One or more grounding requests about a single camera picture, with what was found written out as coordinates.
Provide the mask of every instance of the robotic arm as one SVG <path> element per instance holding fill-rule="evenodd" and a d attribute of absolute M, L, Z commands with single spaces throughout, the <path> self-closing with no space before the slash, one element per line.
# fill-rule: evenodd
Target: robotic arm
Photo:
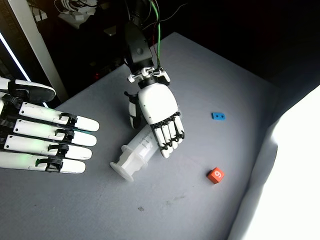
<path fill-rule="evenodd" d="M 140 126 L 142 116 L 150 125 L 157 139 L 162 155 L 168 158 L 173 149 L 185 138 L 177 101 L 168 88 L 170 78 L 166 71 L 155 66 L 146 38 L 139 26 L 141 16 L 146 12 L 146 2 L 137 0 L 131 12 L 131 21 L 124 26 L 125 59 L 131 70 L 128 81 L 138 82 L 137 94 L 124 94 L 129 97 L 131 126 Z"/>
<path fill-rule="evenodd" d="M 58 173 L 82 173 L 99 123 L 82 116 L 45 108 L 53 88 L 0 77 L 0 168 Z"/>

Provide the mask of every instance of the back of robotic hand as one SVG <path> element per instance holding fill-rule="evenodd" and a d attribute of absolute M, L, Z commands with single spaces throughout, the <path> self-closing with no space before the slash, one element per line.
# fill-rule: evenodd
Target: back of robotic hand
<path fill-rule="evenodd" d="M 129 97 L 131 126 L 140 126 L 142 116 L 150 125 L 163 157 L 168 158 L 185 138 L 185 130 L 178 112 L 177 101 L 167 87 L 170 78 L 163 68 L 145 67 L 139 74 L 131 74 L 129 82 L 138 80 L 141 90 Z"/>
<path fill-rule="evenodd" d="M 36 104 L 51 101 L 53 88 L 0 77 L 0 168 L 83 173 L 99 123 Z"/>

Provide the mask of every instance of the white number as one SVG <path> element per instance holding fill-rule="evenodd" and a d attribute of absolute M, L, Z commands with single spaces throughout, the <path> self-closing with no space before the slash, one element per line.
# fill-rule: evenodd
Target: white number
<path fill-rule="evenodd" d="M 221 173 L 219 171 L 214 172 L 214 175 L 216 175 L 218 178 L 221 178 Z"/>

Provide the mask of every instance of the blue block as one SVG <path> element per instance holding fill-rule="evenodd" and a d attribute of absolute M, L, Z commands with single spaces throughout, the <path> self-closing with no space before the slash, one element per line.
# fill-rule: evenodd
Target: blue block
<path fill-rule="evenodd" d="M 213 112 L 211 113 L 211 115 L 212 115 L 212 119 L 214 120 L 219 120 L 219 121 L 226 120 L 226 116 L 222 112 Z"/>

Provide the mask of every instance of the large plastic syringe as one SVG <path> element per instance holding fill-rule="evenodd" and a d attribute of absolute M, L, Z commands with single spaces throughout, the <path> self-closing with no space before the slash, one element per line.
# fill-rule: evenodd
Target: large plastic syringe
<path fill-rule="evenodd" d="M 133 182 L 132 175 L 141 167 L 146 167 L 148 161 L 158 150 L 158 144 L 149 125 L 146 125 L 128 145 L 121 147 L 122 155 L 117 163 L 110 166 L 123 178 Z"/>

